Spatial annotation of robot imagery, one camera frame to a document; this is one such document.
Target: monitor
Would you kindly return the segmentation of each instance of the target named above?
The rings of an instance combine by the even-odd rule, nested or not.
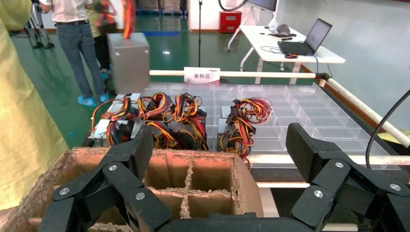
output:
[[[318,50],[331,28],[331,24],[321,20],[320,18],[316,20],[305,40],[305,43],[311,48],[313,53]]]
[[[276,4],[278,0],[248,0],[248,3],[253,4],[261,8],[272,12],[276,11]]]

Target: table leg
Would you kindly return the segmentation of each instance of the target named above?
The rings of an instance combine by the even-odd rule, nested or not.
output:
[[[248,53],[246,53],[245,57],[242,59],[241,61],[241,67],[240,67],[240,71],[243,72],[245,69],[243,68],[243,65],[245,64],[245,61],[248,59],[248,57],[251,55],[251,53],[253,52],[253,47],[251,47],[248,51]]]
[[[264,61],[259,57],[258,68],[256,69],[256,71],[257,72],[262,72],[262,69],[264,69]],[[261,83],[261,78],[256,77],[255,84],[260,84],[260,83]]]
[[[293,72],[293,73],[294,73],[294,72],[295,72],[295,73],[299,72],[301,65],[302,65],[302,64],[301,64],[300,62],[295,63],[292,72]],[[291,78],[291,79],[289,80],[289,85],[295,85],[295,84],[296,84],[296,80],[297,80],[297,78]]]

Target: belt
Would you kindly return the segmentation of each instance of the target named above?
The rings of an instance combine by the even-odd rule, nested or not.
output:
[[[57,25],[78,25],[78,24],[88,24],[89,21],[88,19],[86,20],[80,20],[80,21],[74,21],[74,22],[68,22],[68,23],[64,23],[64,22],[57,22]]]

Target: laptop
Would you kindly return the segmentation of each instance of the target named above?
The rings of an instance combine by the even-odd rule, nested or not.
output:
[[[331,24],[318,18],[303,43],[278,41],[279,48],[284,54],[314,55],[331,28]]]

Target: cardboard box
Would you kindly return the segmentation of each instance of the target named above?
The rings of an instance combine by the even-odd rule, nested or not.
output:
[[[92,170],[109,148],[74,148],[61,154],[22,201],[1,231],[35,232],[55,188]],[[173,212],[173,218],[206,218],[213,213],[255,212],[263,217],[259,188],[234,154],[154,150],[145,186]],[[114,207],[90,232],[129,232]]]

